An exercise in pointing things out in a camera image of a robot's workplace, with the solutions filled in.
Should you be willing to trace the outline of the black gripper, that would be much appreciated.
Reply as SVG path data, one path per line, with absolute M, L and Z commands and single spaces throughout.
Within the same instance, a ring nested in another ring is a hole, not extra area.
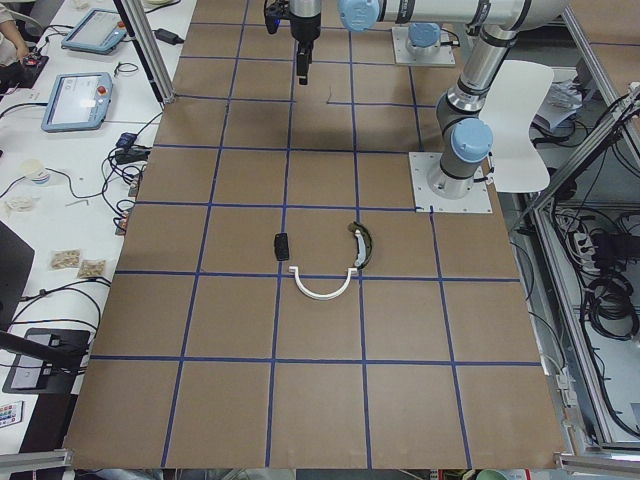
M 302 86 L 308 84 L 310 65 L 312 63 L 314 41 L 298 41 L 296 44 L 296 74 L 303 75 L 298 78 L 298 83 Z

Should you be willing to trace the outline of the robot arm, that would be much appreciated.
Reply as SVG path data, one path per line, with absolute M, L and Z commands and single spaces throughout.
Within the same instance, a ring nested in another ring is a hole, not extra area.
M 519 32 L 541 27 L 559 16 L 566 1 L 340 1 L 340 19 L 362 32 L 377 22 L 397 25 L 428 21 L 460 23 L 478 30 L 470 56 L 440 98 L 436 116 L 445 144 L 439 164 L 427 178 L 442 198 L 467 195 L 477 168 L 489 155 L 493 134 L 478 118 L 486 97 Z
M 296 76 L 300 85 L 307 85 L 314 42 L 321 32 L 321 1 L 291 0 L 289 22 L 296 42 Z

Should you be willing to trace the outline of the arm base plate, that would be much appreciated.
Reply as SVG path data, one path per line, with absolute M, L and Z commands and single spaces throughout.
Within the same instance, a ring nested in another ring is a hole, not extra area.
M 458 180 L 440 169 L 440 152 L 410 152 L 414 210 L 419 213 L 492 214 L 482 167 L 472 178 Z
M 453 67 L 456 37 L 437 23 L 392 28 L 395 63 L 404 66 Z

